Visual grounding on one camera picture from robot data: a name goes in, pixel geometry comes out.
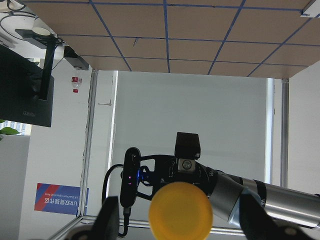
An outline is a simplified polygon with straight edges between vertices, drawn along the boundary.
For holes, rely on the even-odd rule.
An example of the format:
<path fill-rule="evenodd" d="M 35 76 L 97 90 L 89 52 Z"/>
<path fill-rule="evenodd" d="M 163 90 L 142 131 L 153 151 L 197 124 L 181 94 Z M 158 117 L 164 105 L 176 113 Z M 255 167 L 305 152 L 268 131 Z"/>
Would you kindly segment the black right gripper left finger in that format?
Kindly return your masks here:
<path fill-rule="evenodd" d="M 93 240 L 116 240 L 119 233 L 120 216 L 117 196 L 107 197 L 92 227 Z"/>

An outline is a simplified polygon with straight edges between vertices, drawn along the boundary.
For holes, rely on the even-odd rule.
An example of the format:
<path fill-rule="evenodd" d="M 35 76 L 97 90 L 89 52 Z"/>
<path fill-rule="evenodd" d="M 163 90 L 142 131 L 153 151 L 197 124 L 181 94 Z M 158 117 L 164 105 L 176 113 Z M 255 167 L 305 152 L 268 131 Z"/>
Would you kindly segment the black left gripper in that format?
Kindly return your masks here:
<path fill-rule="evenodd" d="M 218 173 L 198 163 L 200 156 L 199 135 L 187 132 L 176 134 L 174 155 L 142 156 L 141 161 L 154 160 L 154 170 L 147 170 L 146 166 L 140 167 L 139 182 L 152 187 L 152 192 L 150 195 L 140 193 L 139 197 L 150 201 L 162 187 L 176 182 L 192 184 L 210 197 L 217 184 Z"/>

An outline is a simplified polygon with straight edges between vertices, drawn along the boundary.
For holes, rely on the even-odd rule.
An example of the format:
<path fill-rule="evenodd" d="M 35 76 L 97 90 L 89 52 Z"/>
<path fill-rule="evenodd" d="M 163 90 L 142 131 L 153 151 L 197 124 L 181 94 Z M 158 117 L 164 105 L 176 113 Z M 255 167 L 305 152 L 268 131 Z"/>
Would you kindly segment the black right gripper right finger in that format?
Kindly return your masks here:
<path fill-rule="evenodd" d="M 297 224 L 273 220 L 250 194 L 239 197 L 239 223 L 248 240 L 312 239 Z"/>

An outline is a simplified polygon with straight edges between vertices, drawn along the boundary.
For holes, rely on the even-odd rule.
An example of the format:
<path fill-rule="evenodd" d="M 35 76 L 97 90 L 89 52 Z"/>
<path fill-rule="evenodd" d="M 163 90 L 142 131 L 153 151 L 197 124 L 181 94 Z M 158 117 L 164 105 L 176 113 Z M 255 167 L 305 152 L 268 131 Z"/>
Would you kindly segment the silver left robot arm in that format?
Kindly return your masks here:
<path fill-rule="evenodd" d="M 102 189 L 89 237 L 124 238 L 137 198 L 150 202 L 148 225 L 157 240 L 205 240 L 214 217 L 239 227 L 248 240 L 307 240 L 320 225 L 320 196 L 250 180 L 199 163 L 195 133 L 178 132 L 173 155 L 141 155 L 130 147 L 120 164 L 119 196 Z"/>

